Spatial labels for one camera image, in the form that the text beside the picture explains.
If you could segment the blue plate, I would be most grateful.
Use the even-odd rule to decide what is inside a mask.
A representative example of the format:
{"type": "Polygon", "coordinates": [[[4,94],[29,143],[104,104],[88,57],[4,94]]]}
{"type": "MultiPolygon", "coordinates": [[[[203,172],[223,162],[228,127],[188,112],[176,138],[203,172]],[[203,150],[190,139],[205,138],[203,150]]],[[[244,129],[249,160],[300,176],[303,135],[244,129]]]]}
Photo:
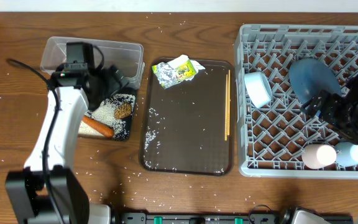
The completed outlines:
{"type": "Polygon", "coordinates": [[[291,87],[302,105],[321,90],[330,94],[342,94],[341,86],[332,70],[316,59],[304,58],[292,63],[288,74],[291,87]]]}

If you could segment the brown mushroom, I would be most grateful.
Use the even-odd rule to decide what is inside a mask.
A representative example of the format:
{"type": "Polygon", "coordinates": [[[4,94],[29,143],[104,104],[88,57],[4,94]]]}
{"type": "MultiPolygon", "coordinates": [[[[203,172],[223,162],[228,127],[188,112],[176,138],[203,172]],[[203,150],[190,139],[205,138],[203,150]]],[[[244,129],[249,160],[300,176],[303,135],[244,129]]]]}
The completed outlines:
{"type": "Polygon", "coordinates": [[[120,106],[118,106],[115,110],[114,110],[114,117],[116,119],[124,119],[128,116],[130,116],[132,113],[132,106],[131,104],[128,103],[124,103],[120,106]]]}

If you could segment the blue cup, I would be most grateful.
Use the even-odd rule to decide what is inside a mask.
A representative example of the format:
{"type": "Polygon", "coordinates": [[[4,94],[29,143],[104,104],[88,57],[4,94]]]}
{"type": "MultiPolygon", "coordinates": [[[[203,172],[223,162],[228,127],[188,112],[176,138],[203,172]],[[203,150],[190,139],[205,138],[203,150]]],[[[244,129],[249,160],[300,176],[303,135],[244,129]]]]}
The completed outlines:
{"type": "Polygon", "coordinates": [[[336,163],[343,167],[358,165],[358,145],[350,142],[340,142],[335,145],[337,152],[336,163]]]}

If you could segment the orange carrot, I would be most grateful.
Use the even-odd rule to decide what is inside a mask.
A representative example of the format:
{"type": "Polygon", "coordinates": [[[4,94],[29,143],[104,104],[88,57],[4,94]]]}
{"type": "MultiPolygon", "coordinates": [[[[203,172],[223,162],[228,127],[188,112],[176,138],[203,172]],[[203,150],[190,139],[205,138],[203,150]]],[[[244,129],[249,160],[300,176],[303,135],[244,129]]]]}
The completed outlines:
{"type": "Polygon", "coordinates": [[[102,134],[104,137],[112,138],[114,136],[114,131],[103,123],[96,121],[92,118],[84,116],[82,122],[96,130],[98,133],[102,134]]]}

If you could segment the pink cup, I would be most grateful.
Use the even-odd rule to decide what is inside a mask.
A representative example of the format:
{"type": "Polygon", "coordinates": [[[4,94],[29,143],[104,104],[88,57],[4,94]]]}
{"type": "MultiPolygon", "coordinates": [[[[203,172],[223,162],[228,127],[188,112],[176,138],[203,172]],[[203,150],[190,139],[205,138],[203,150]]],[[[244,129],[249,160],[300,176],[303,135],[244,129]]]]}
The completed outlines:
{"type": "Polygon", "coordinates": [[[309,144],[301,155],[302,161],[310,169],[321,169],[336,161],[335,149],[326,144],[309,144]]]}

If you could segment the light blue rice bowl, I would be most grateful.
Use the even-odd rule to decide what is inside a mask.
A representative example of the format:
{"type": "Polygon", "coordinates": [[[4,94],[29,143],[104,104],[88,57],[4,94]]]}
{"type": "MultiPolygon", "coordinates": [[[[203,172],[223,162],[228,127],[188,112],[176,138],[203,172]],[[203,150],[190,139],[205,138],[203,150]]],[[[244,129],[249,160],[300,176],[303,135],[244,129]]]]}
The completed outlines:
{"type": "Polygon", "coordinates": [[[270,103],[273,95],[267,77],[262,72],[246,73],[244,75],[246,91],[256,108],[261,108],[270,103]]]}

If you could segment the silver foil wrapper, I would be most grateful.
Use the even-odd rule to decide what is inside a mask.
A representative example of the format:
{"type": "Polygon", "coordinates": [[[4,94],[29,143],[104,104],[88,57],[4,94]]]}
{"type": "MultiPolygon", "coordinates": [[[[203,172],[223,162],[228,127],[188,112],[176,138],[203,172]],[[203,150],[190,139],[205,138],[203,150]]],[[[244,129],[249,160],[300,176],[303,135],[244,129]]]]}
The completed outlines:
{"type": "Polygon", "coordinates": [[[175,68],[172,68],[168,63],[160,62],[152,66],[152,71],[157,77],[159,84],[164,88],[170,88],[171,86],[177,85],[178,72],[175,68]]]}

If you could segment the white tissue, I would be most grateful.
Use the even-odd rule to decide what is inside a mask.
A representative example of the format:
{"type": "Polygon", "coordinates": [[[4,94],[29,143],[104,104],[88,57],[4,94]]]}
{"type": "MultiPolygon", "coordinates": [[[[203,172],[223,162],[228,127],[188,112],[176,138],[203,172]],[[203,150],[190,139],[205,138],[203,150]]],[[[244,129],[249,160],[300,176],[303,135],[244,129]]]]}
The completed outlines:
{"type": "Polygon", "coordinates": [[[196,60],[190,60],[187,55],[181,55],[178,59],[179,63],[175,67],[175,70],[177,72],[177,80],[179,81],[191,80],[200,70],[205,69],[196,60]]]}

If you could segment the yellow green snack packet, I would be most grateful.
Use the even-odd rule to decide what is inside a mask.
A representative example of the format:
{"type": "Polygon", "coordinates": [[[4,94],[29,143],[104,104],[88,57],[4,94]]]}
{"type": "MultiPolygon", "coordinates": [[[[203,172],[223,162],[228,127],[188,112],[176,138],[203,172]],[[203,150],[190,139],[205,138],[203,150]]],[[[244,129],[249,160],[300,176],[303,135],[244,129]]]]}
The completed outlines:
{"type": "Polygon", "coordinates": [[[198,73],[190,60],[183,62],[175,69],[175,71],[178,82],[191,80],[198,73]]]}

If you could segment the wooden chopstick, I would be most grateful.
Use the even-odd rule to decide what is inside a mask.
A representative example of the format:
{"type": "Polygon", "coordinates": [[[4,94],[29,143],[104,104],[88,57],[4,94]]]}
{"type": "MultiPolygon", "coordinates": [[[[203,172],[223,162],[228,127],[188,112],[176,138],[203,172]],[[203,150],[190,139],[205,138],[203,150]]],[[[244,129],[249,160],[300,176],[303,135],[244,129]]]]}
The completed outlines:
{"type": "Polygon", "coordinates": [[[231,71],[227,74],[227,137],[230,135],[230,117],[231,117],[231,71]]]}
{"type": "Polygon", "coordinates": [[[226,74],[226,82],[225,82],[225,114],[224,114],[224,140],[227,141],[227,81],[228,75],[226,74]]]}

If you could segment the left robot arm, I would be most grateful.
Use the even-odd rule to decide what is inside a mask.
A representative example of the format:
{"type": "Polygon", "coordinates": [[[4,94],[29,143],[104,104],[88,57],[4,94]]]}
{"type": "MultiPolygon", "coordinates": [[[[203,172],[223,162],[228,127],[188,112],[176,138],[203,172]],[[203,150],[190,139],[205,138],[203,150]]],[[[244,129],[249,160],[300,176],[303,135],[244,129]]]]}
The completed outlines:
{"type": "Polygon", "coordinates": [[[67,43],[67,59],[42,77],[48,106],[38,140],[24,168],[10,171],[6,192],[19,223],[118,223],[111,206],[95,204],[73,172],[80,123],[88,110],[115,95],[126,84],[115,66],[95,63],[98,46],[67,43]]]}

